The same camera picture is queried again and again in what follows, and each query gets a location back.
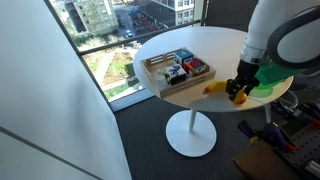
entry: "white wall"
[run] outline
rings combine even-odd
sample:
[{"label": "white wall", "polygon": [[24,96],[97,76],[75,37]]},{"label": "white wall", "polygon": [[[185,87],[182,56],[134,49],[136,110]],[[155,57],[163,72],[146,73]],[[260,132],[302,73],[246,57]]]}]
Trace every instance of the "white wall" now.
[{"label": "white wall", "polygon": [[131,179],[116,120],[44,1],[0,1],[0,17],[0,126],[100,178]]},{"label": "white wall", "polygon": [[96,179],[1,132],[0,143],[1,179]]}]

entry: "car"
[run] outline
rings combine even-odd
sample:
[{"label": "car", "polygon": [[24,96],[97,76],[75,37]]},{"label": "car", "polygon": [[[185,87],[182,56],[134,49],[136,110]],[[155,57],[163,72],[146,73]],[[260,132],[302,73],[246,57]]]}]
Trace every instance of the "car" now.
[{"label": "car", "polygon": [[127,35],[127,37],[132,37],[133,36],[133,34],[132,34],[132,32],[130,30],[126,30],[126,35]]}]

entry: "yellow banana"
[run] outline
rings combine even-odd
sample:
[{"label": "yellow banana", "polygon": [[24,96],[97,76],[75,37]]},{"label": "yellow banana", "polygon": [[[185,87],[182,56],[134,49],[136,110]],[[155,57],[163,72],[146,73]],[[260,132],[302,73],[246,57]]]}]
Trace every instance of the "yellow banana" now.
[{"label": "yellow banana", "polygon": [[208,85],[204,90],[204,94],[226,90],[227,81],[218,81]]},{"label": "yellow banana", "polygon": [[[227,86],[227,81],[218,81],[215,83],[212,83],[208,85],[204,90],[204,94],[209,94],[209,93],[214,93],[214,92],[221,92],[226,89]],[[246,102],[247,100],[247,95],[244,93],[244,89],[240,90],[235,99],[232,101],[234,105],[240,105]]]},{"label": "yellow banana", "polygon": [[237,94],[236,97],[234,98],[234,100],[232,101],[232,103],[234,105],[240,105],[243,104],[244,102],[246,102],[247,100],[247,95],[246,93],[244,93],[244,89],[241,89]]}]

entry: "toy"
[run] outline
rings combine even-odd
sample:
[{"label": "toy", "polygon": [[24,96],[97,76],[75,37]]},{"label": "toy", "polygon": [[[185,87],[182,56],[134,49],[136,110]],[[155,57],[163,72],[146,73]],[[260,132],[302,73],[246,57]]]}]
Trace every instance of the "toy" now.
[{"label": "toy", "polygon": [[190,62],[184,62],[182,68],[187,72],[189,78],[193,78],[209,71],[209,66],[198,58],[192,58]]},{"label": "toy", "polygon": [[187,79],[187,73],[179,64],[164,68],[164,76],[170,86],[183,82]]},{"label": "toy", "polygon": [[190,51],[186,49],[181,49],[179,51],[174,52],[173,57],[174,61],[182,66],[184,62],[190,62],[194,56]]}]

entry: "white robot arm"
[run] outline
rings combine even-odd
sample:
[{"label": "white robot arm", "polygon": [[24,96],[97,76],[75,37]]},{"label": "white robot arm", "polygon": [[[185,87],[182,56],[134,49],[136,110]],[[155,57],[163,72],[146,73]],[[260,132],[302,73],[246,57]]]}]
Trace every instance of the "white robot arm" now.
[{"label": "white robot arm", "polygon": [[[320,65],[320,0],[258,2],[241,50],[238,75],[227,83],[230,100],[234,100],[239,90],[245,88],[249,94],[258,86],[261,80],[256,74],[261,65],[269,63],[292,72]],[[273,77],[272,81],[290,75]]]}]

